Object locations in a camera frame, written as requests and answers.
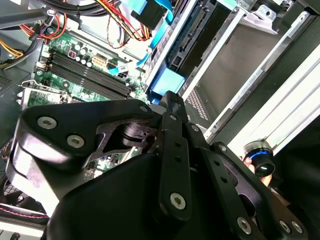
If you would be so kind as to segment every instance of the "chip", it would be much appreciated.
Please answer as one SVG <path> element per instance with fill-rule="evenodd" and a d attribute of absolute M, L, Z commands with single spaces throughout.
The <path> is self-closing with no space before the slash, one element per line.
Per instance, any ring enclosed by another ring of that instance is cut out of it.
<path fill-rule="evenodd" d="M 71 58 L 71 59 L 75 59 L 75 58 L 76 58 L 76 56 L 77 56 L 76 52 L 71 51 L 71 50 L 68 52 L 68 57 L 69 57 L 69 58 Z"/>

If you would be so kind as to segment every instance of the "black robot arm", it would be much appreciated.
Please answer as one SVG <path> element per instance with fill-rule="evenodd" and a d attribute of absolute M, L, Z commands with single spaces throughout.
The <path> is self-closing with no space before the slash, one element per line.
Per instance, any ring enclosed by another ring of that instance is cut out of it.
<path fill-rule="evenodd" d="M 44 239 L 308 239 L 227 146 L 209 149 L 182 98 L 167 92 L 160 105 L 158 113 L 136 99 L 22 113 L 6 173 L 51 216 Z M 141 154 L 84 183 L 89 161 L 131 147 Z"/>

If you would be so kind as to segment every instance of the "motherboard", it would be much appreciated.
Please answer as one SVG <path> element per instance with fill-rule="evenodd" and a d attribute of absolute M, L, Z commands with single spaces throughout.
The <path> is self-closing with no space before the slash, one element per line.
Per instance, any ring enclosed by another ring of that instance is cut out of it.
<path fill-rule="evenodd" d="M 96 102 L 135 98 L 148 103 L 145 73 L 132 69 L 116 76 L 109 69 L 125 65 L 124 59 L 108 54 L 64 33 L 42 45 L 27 106 Z"/>

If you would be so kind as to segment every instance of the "ram slot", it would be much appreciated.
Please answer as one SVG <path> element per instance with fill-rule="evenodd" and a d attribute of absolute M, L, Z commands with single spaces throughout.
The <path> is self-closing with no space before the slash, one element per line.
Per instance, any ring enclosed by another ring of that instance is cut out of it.
<path fill-rule="evenodd" d="M 77 84 L 83 88 L 86 88 L 92 92 L 95 92 L 101 96 L 104 96 L 110 100 L 122 100 L 125 99 L 125 97 L 123 97 L 120 94 L 117 94 L 113 91 L 110 91 L 107 88 L 104 88 L 84 77 L 79 77 L 75 74 L 73 74 L 72 72 L 69 72 L 67 70 L 65 70 L 64 68 L 54 65 L 51 67 L 50 72 L 52 74 L 55 74 L 63 79 L 66 79 L 68 81 L 73 82 L 74 84 Z"/>
<path fill-rule="evenodd" d="M 81 63 L 69 59 L 59 53 L 54 53 L 51 55 L 51 63 L 57 64 L 68 71 L 72 71 L 76 75 L 86 77 L 91 81 L 110 89 L 113 92 L 117 92 L 123 95 L 124 97 L 128 97 L 131 92 L 131 88 L 126 86 L 124 83 L 119 82 L 103 73 L 100 73 L 93 68 L 84 66 Z"/>

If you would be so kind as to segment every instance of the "screw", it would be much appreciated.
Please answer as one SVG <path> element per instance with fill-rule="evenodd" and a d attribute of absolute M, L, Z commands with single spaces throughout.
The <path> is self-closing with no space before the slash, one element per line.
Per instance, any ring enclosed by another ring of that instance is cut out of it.
<path fill-rule="evenodd" d="M 181 196 L 179 193 L 176 193 L 176 192 L 171 193 L 170 201 L 171 201 L 171 204 L 176 209 L 183 210 L 186 208 L 186 201 L 185 201 L 184 197 Z"/>
<path fill-rule="evenodd" d="M 280 224 L 281 224 L 281 227 L 282 227 L 288 234 L 291 233 L 290 228 L 288 227 L 288 225 L 287 225 L 284 221 L 280 220 Z"/>
<path fill-rule="evenodd" d="M 193 130 L 195 130 L 196 132 L 199 132 L 199 128 L 196 125 L 192 125 L 191 126 Z"/>
<path fill-rule="evenodd" d="M 78 135 L 70 135 L 66 139 L 66 142 L 71 146 L 76 149 L 81 148 L 83 145 L 85 145 L 85 140 L 78 136 Z"/>
<path fill-rule="evenodd" d="M 245 234 L 251 234 L 251 226 L 247 222 L 247 220 L 240 216 L 236 219 L 236 222 L 238 223 L 239 228 L 241 228 L 241 230 L 244 231 Z"/>
<path fill-rule="evenodd" d="M 172 118 L 173 120 L 177 120 L 177 117 L 175 115 L 170 114 L 170 118 Z"/>
<path fill-rule="evenodd" d="M 295 221 L 292 221 L 291 223 L 292 223 L 292 225 L 294 226 L 295 230 L 296 230 L 298 233 L 302 234 L 302 233 L 304 232 L 304 231 L 302 231 L 302 228 L 299 226 L 298 223 L 296 223 Z"/>
<path fill-rule="evenodd" d="M 227 151 L 227 148 L 225 146 L 223 146 L 222 144 L 219 145 L 219 148 L 224 152 Z"/>
<path fill-rule="evenodd" d="M 46 32 L 47 32 L 48 34 L 53 34 L 53 33 L 54 33 L 54 30 L 53 30 L 51 27 L 48 27 L 48 28 L 46 29 Z"/>
<path fill-rule="evenodd" d="M 39 117 L 37 123 L 43 129 L 54 129 L 57 126 L 57 121 L 49 116 Z"/>
<path fill-rule="evenodd" d="M 148 112 L 148 109 L 145 106 L 140 106 L 140 109 L 146 113 Z"/>

